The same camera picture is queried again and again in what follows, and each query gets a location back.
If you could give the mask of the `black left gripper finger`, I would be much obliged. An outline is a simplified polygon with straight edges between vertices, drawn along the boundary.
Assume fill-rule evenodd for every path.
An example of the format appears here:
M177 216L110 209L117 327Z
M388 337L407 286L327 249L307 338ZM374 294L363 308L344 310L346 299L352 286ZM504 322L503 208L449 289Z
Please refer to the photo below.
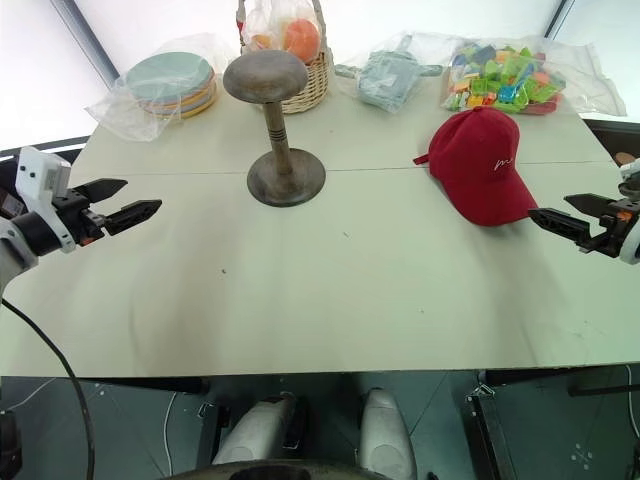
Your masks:
M161 200L139 200L119 211L108 215L104 220L104 229L115 236L149 220L161 207Z
M101 178L76 186L74 190L90 203L98 203L111 198L127 184L128 182L122 179Z

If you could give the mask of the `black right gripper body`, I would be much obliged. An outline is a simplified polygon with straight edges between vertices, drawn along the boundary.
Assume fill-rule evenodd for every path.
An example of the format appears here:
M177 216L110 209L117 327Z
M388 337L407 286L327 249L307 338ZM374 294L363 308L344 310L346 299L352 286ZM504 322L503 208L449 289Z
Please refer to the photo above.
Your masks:
M591 216L599 220L605 229L592 237L586 246L588 251L596 251L609 257L618 257L624 240L632 227L632 201L596 197Z

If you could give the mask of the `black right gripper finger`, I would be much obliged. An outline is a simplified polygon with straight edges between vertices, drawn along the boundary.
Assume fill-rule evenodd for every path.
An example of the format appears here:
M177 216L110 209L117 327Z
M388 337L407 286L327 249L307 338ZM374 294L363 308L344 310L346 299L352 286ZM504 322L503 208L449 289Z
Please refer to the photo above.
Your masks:
M572 194L564 197L564 200L579 212L600 218L607 213L612 199L592 193Z
M592 248L590 224L564 212L551 208L535 208L528 211L529 218L541 229L571 240L581 248Z

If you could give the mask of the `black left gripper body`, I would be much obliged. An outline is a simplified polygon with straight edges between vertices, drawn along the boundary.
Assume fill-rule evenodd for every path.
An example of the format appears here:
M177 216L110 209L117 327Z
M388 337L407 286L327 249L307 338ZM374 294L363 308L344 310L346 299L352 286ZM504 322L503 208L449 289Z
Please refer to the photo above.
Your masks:
M56 214L78 246L87 246L105 236L104 217L90 210L92 201L87 188L70 188L53 199Z

